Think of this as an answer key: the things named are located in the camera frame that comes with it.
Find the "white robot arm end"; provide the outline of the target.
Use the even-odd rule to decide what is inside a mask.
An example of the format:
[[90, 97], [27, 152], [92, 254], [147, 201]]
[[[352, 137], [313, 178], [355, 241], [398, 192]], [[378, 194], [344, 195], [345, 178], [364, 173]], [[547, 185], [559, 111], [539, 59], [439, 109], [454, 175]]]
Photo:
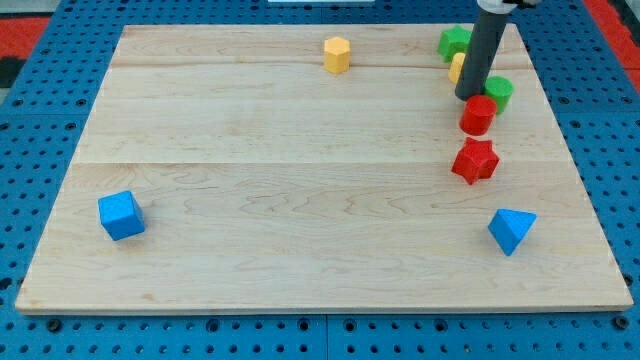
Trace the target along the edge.
[[516, 8], [534, 8], [542, 0], [477, 0], [478, 6], [493, 14], [508, 14]]

